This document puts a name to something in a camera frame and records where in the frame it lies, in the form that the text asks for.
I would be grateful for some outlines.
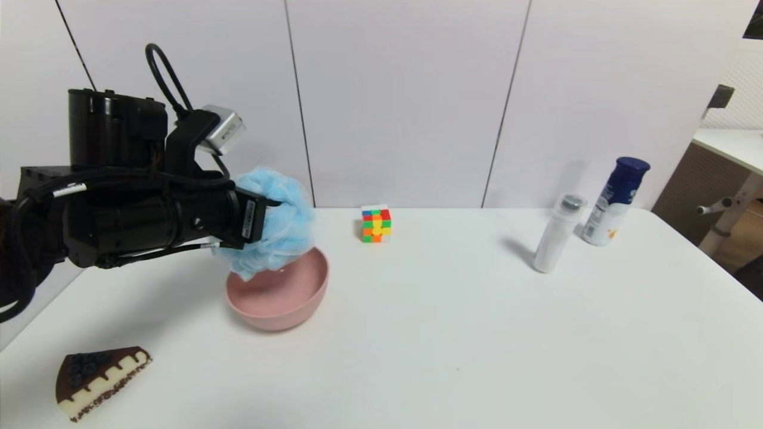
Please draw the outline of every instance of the white wall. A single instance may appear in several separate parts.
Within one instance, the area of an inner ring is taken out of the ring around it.
[[[756,0],[533,0],[486,207],[596,198],[619,156],[652,164],[652,207]]]
[[[763,40],[741,39],[720,81],[734,88],[726,108],[713,108],[702,128],[763,129]]]
[[[246,136],[223,158],[232,175],[271,166],[299,179],[309,194],[283,0],[62,0],[61,5],[99,91],[166,103],[143,52],[154,42],[195,108],[224,106],[243,118]],[[167,111],[174,122],[169,103]],[[199,153],[197,160],[214,168],[208,155]]]
[[[0,29],[0,171],[3,198],[15,198],[20,166],[69,164],[69,88],[88,85],[51,0],[3,0]],[[58,265],[29,308],[0,324],[0,350],[78,274]]]
[[[527,1],[288,0],[319,207],[479,207]]]

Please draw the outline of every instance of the toy cake slice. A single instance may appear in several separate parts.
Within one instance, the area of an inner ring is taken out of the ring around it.
[[[63,358],[56,380],[58,406],[79,421],[109,399],[151,362],[140,347],[70,354]]]

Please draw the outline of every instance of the rubik's cube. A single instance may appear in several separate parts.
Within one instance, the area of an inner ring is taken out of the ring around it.
[[[386,205],[365,205],[363,210],[363,243],[389,241],[392,235],[392,216]]]

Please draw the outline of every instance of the blue bottle cap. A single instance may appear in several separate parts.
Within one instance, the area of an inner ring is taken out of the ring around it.
[[[650,168],[652,168],[652,166],[646,161],[632,158],[630,156],[622,156],[617,158],[617,166],[612,172],[612,176],[641,179],[644,176],[644,173],[649,171]]]

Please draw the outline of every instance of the spray can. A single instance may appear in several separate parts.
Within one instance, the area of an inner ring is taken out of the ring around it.
[[[604,246],[612,241],[636,196],[644,173],[650,168],[646,161],[638,158],[617,158],[615,170],[583,228],[583,240],[595,246]]]

